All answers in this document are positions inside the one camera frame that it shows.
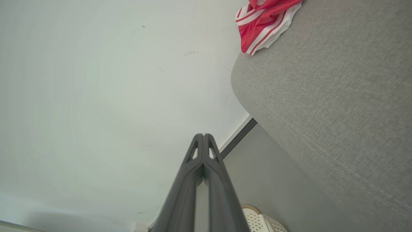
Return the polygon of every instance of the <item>perforated plastic basket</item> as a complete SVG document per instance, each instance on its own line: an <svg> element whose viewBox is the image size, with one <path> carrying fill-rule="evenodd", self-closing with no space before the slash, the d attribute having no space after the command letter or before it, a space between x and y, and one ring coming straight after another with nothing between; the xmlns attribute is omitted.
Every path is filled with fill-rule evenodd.
<svg viewBox="0 0 412 232"><path fill-rule="evenodd" d="M288 232L282 224L264 215L253 205L243 204L242 211L248 222L250 232Z"/></svg>

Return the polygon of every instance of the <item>couch cushion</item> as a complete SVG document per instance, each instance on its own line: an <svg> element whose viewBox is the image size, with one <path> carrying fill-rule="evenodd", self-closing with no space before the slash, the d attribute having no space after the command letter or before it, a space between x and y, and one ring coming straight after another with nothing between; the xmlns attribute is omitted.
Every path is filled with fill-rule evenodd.
<svg viewBox="0 0 412 232"><path fill-rule="evenodd" d="M355 221L412 228L412 1L305 0L232 87Z"/></svg>

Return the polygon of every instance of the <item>stitching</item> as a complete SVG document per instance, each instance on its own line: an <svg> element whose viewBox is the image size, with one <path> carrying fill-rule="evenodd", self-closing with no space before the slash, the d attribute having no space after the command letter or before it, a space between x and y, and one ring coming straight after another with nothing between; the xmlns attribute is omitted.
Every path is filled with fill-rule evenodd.
<svg viewBox="0 0 412 232"><path fill-rule="evenodd" d="M272 113L266 110L266 107L263 107L263 110L265 110L267 113L271 114L274 119L276 119L276 121L278 121L281 125L283 125L286 129L288 129L292 134L294 134L300 141L302 141L304 144L306 144L312 151L314 151L316 154L318 154L323 160L325 160L330 166L332 166L334 169L338 170L337 168L335 168L332 164L330 164L323 156L321 156L318 152L316 152L315 150L313 150L307 143L305 143L297 134L295 134L293 131L291 131L289 128L286 127L285 124L281 123L276 116ZM290 124L288 121L286 121L284 118L282 118L286 123L288 123L291 127L293 127L295 130L297 130L300 134L302 134L303 136L305 136L302 132L300 132L297 128L295 128L292 124ZM312 140L310 140L307 136L305 136L305 138L307 138L309 141L311 141L312 143L314 143L317 147L319 147L315 142L313 142ZM332 157L329 153L327 153L325 150L323 150L321 147L319 147L323 152L325 152L327 155L329 155L330 157ZM345 165L343 165L346 169L348 169L349 171L353 172L355 175L357 175L358 177L361 178L361 176L359 176L358 174L356 174L354 171L352 171L351 169L349 169L348 167L346 167ZM347 179L351 180L349 177L347 177L343 172L339 171L344 177L346 177ZM361 189L363 189L364 191L366 191L368 194L372 195L376 200L381 201L381 199L377 198L375 195L373 195L372 193L370 193L369 191L367 191L366 189L364 189L363 187L361 187L359 184L357 184L356 182L352 181L355 185L357 185L358 187L360 187ZM408 207L408 208L412 208L404 203L402 203L404 206Z"/></svg>
<svg viewBox="0 0 412 232"><path fill-rule="evenodd" d="M325 150L323 150L319 145L317 145L314 141L312 141L311 139L309 139L306 135L304 135L302 132L300 132L296 127L294 127L292 124L290 124L288 121L286 121L282 116L280 116L279 114L277 114L276 112L269 112L266 109L264 109L267 113L271 114L272 116L274 116L274 118L276 119L275 115L279 116L281 119L283 119L287 124L289 124L292 128L294 128L295 130L297 130L301 135L303 135L306 139L308 139L309 141L311 141L313 144L315 144L318 148L320 148L323 152L325 152L327 155L329 155L330 157L332 157L334 160L336 160L338 163L342 164L341 162L339 162L337 159L335 159L333 156L331 156L328 152L326 152ZM351 169L349 169L348 167L346 167L345 165L343 165L346 169L348 169L349 171L351 171L352 173L354 173L356 176L358 176L359 178L362 178L360 175L358 175L357 173L355 173L354 171L352 171ZM385 195L387 195L390 198L390 195L388 195L387 193L385 193L384 191L382 191L381 189L379 189L378 187L376 187L375 185L369 183L367 180L365 180L364 178L362 178L364 181L366 181L368 184L370 184L371 186L374 186L375 188L377 188L379 191L381 191L382 193L384 193ZM403 204L404 206L408 207L408 208L412 208L411 206L400 202L401 204Z"/></svg>

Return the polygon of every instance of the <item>white basket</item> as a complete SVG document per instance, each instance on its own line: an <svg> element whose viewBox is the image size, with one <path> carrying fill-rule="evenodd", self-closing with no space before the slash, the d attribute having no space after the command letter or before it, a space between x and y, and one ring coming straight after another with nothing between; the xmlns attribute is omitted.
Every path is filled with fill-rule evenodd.
<svg viewBox="0 0 412 232"><path fill-rule="evenodd" d="M243 204L242 210L248 221L250 232L288 232L282 224L264 215L253 205Z"/></svg>

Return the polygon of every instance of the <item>red stripe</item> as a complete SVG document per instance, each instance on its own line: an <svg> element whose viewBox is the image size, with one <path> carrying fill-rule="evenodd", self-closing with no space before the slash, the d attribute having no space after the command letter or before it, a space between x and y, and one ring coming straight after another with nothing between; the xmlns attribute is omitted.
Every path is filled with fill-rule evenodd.
<svg viewBox="0 0 412 232"><path fill-rule="evenodd" d="M239 13L237 14L237 17L238 17L238 18L239 18L240 12L242 12L242 9L243 9L243 7L240 8Z"/></svg>
<svg viewBox="0 0 412 232"><path fill-rule="evenodd" d="M245 18L247 18L247 17L249 17L249 16L251 16L253 13L255 13L256 11L255 10L253 10L250 14L248 14L248 15L246 15L245 17L243 17L243 18L241 18L241 19L238 19L238 20L236 20L236 22L239 22L239 21L241 21L241 20L244 20Z"/></svg>
<svg viewBox="0 0 412 232"><path fill-rule="evenodd" d="M276 25L276 27L272 28L272 29L263 37L263 39L262 39L261 41L259 41L259 43L257 43L257 44L255 45L255 47L252 49L252 51L250 52L250 54L253 54L253 51L256 49L256 47L259 46L259 44L261 44L261 42L263 42L263 41L266 39L266 37L268 37L269 34L270 34L274 29L276 29L276 28L282 23L283 18L285 17L285 14L286 14L286 11L283 13L282 19L281 19L281 21L279 22L279 24Z"/></svg>

